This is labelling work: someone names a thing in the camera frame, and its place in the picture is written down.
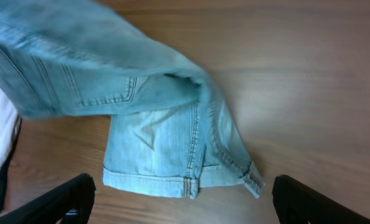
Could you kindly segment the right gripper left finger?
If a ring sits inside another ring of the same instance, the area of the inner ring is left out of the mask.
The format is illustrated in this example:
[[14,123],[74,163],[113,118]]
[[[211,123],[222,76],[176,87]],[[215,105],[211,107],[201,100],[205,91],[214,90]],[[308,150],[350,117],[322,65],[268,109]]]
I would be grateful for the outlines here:
[[0,217],[0,224],[87,224],[95,201],[90,174],[80,174]]

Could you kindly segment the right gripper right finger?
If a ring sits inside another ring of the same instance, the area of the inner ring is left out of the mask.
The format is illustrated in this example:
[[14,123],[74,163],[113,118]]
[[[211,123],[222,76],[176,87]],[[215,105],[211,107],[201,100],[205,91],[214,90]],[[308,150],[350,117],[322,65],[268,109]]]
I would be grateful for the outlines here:
[[272,196],[280,224],[370,224],[369,218],[288,175],[275,178]]

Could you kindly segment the light blue denim shorts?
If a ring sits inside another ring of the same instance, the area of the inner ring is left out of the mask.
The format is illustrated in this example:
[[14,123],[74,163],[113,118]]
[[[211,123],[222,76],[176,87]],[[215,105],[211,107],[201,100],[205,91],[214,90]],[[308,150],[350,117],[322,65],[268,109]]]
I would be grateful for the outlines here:
[[96,1],[0,0],[0,88],[26,119],[109,115],[109,187],[265,185],[210,76]]

